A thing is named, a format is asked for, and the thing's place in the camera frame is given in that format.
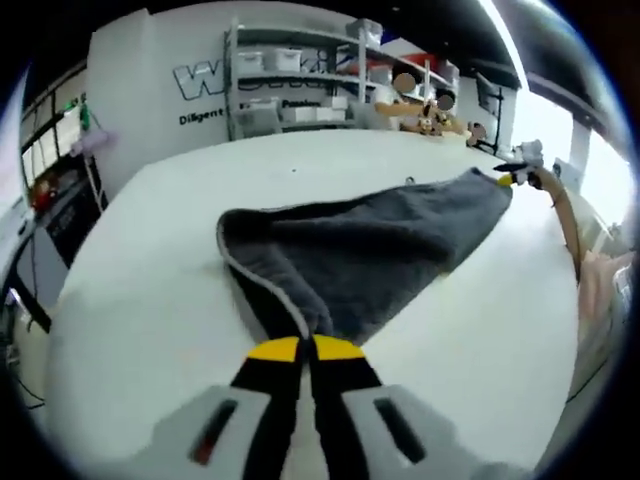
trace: metal shelving unit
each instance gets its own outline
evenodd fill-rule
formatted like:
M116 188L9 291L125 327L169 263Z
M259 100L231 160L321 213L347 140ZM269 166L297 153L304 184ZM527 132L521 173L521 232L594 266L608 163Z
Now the metal shelving unit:
M316 120L312 122L281 122L282 130L312 129L324 127L353 128L355 120Z
M336 59L339 53L351 55L357 58L358 75L265 71L257 74L240 76L238 75L238 69L236 68L239 48L254 45L295 46L325 50L328 53L327 64L333 71L335 71L337 63ZM335 93L335 88L340 84L352 84L358 86L358 101L364 103L367 89L373 89L378 86L378 84L366 80L368 59L389 64L396 62L406 63L417 69L424 76L425 84L428 83L451 88L451 84L449 82L430 71L428 62L424 66L420 66L403 58L367 46L364 31L360 32L359 39L355 39L346 35L301 28L268 26L248 27L240 25L238 20L234 19L231 24L231 29L227 31L224 36L225 101L229 118L229 121L227 122L229 139L236 140L242 138L242 128L240 127L237 118L237 113L240 111L240 84L251 84L274 79L325 82L327 84L328 93ZM426 101L419 95L410 94L405 96L414 101ZM349 123L349 121L309 122L309 124L312 123L317 124L318 127L323 125L335 125L340 127L343 124L345 126L352 126L352 123ZM284 130L287 128L294 128L286 124L283 124L282 126Z

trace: logo lettering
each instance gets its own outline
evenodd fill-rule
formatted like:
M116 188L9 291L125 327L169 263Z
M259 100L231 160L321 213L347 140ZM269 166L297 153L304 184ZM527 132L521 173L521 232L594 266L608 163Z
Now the logo lettering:
M224 108L218 108L210 112L204 113L190 113L188 115L180 115L180 125L186 125L187 123L202 123L203 120L208 118L222 117L224 116Z
M185 100L195 100L203 95L218 95L224 92L224 82L222 75L217 75L221 60L216 60L214 65L211 62L198 62L193 69L186 65L173 69L173 77L180 87L182 97Z
M282 100L282 108L319 107L319 106L320 106L320 102L312 102L310 100L300 100L300 101Z

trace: cable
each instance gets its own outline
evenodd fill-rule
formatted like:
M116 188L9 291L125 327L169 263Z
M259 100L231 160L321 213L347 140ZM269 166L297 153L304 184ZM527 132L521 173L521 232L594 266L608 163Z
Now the cable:
M36 279L36 236L35 233L31 236L31 278L33 279L33 299L38 301L38 281ZM31 324L34 318L29 313L29 322L27 323L27 332L31 332Z
M16 382L18 382L18 385L20 385L22 388L24 388L24 391L27 392L29 395L31 395L33 398L35 398L36 400L39 400L41 402L44 403L44 398L39 397L38 395L36 395L35 393L33 393L31 390L29 390L29 388L22 383L22 380L20 380L20 377L18 377L18 375L16 375L15 373L13 374L13 378L16 380Z
M580 395L580 393L585 389L585 387L586 387L587 385L589 385L589 383L591 383L591 380L593 380L593 379L595 378L595 376L598 374L598 372L599 372L600 370L602 370L602 367L604 367L604 366L605 366L605 364L607 363L607 360L609 360L609 358L606 358L606 359L604 360L604 362L602 362L602 365L600 365L600 366L596 369L596 371L595 371L595 372L593 372L593 373L591 374L591 376L589 377L589 379L588 379L586 382L584 382L584 384L580 387L580 389L579 389L576 393L574 393L573 395L571 395L571 397L569 397L569 398L567 399L567 401L565 402L565 405L569 405L569 402L571 402L571 400L573 400L573 399L574 399L574 398L576 398L578 395Z
M88 105L87 105L87 112L89 112L89 116L91 116L91 118L93 119L93 123L95 123L100 130L103 130L102 125L100 125L100 122L98 121L98 118L95 116L95 114L93 113L93 110L91 110Z
M576 233L576 253L578 254L578 258L576 259L577 260L576 276L578 277L578 283L579 283L580 277L582 277L582 242L580 240L580 227L578 226L578 219L576 218L575 213L573 212L573 205L571 205L571 200L569 199L569 195L567 194L567 189L564 185L562 185L562 192L556 195L555 199L552 197L553 205L551 205L551 208L555 208L557 203L560 200L562 200L563 197L567 202L569 202L569 208L571 208L571 213L573 217L573 226Z

